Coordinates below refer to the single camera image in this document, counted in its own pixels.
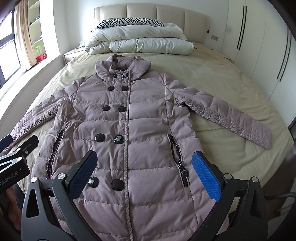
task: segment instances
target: pink puffer coat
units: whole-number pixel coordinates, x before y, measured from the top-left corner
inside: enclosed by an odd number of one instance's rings
[[[270,129],[221,99],[151,70],[139,56],[113,55],[97,61],[96,72],[28,112],[12,131],[13,145],[55,118],[32,174],[55,178],[95,151],[97,168],[75,204],[101,239],[187,240],[215,202],[191,165],[193,152],[202,147],[188,107],[266,149]],[[58,211],[57,216],[67,230]]]

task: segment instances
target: wall socket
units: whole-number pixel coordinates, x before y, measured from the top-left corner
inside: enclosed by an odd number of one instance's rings
[[[96,31],[96,28],[93,28],[93,29],[90,29],[89,30],[89,33],[93,33],[93,32],[95,32]]]
[[[212,39],[218,41],[219,37],[212,35]]]

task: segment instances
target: white duvet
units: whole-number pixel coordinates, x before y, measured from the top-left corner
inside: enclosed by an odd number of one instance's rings
[[[98,29],[86,44],[89,54],[142,52],[188,55],[193,49],[194,45],[186,41],[183,31],[173,23],[167,23],[165,27],[129,25]]]

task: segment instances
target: human hand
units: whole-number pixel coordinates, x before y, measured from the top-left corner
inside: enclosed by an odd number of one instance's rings
[[[9,209],[8,209],[8,217],[11,222],[14,223],[15,229],[20,231],[20,223],[22,218],[22,212],[19,210],[17,206],[17,200],[15,199],[15,192],[13,187],[8,188],[6,191],[6,196],[10,201]]]

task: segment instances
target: upholstered headboard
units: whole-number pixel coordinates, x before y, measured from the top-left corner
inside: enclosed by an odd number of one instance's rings
[[[94,9],[94,22],[107,18],[152,18],[178,25],[190,42],[204,43],[210,30],[209,16],[189,9],[151,3],[117,4]]]

